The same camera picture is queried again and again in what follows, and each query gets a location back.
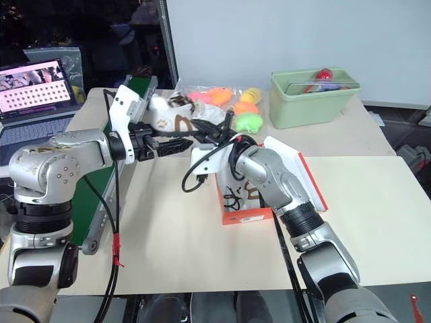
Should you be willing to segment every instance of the red toy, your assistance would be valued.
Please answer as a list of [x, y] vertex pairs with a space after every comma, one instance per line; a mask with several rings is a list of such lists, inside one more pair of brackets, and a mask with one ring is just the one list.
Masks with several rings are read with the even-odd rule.
[[[332, 71], [330, 69], [321, 69], [317, 75], [316, 79], [321, 81], [332, 81]], [[308, 93], [314, 85], [309, 85], [305, 88], [304, 93]]]

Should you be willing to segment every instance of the metal handle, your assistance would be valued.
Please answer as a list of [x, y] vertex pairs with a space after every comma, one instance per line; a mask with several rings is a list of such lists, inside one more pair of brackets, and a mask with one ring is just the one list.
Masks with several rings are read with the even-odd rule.
[[284, 91], [287, 94], [288, 89], [291, 85], [340, 85], [340, 86], [359, 86], [358, 83], [344, 83], [344, 82], [330, 82], [330, 81], [307, 81], [307, 82], [291, 82], [288, 83], [286, 90]]

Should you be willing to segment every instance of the yellow toy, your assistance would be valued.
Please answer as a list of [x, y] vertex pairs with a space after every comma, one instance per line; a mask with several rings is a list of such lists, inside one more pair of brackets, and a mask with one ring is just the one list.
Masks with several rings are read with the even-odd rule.
[[240, 102], [250, 102], [253, 104], [258, 104], [261, 99], [262, 92], [257, 87], [250, 87], [240, 96]]
[[230, 101], [232, 98], [232, 90], [226, 87], [215, 87], [209, 90], [206, 95], [211, 96], [211, 101], [209, 102], [210, 104], [213, 104], [214, 106], [221, 106], [222, 104]]

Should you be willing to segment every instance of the green toy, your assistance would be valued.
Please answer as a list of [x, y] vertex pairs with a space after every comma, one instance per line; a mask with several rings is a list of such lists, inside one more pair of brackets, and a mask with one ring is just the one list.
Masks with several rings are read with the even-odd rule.
[[257, 133], [263, 124], [262, 117], [257, 113], [245, 112], [235, 117], [236, 131]]

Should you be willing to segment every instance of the red cable tie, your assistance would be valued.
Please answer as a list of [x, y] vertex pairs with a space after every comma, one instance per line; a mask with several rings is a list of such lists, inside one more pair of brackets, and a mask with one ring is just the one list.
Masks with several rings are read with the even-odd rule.
[[124, 265], [120, 262], [120, 234], [114, 234], [112, 237], [112, 262], [115, 266]]
[[415, 316], [415, 323], [424, 323], [424, 317], [419, 312], [418, 307], [418, 297], [412, 293], [410, 293], [410, 302], [413, 308], [413, 314]]

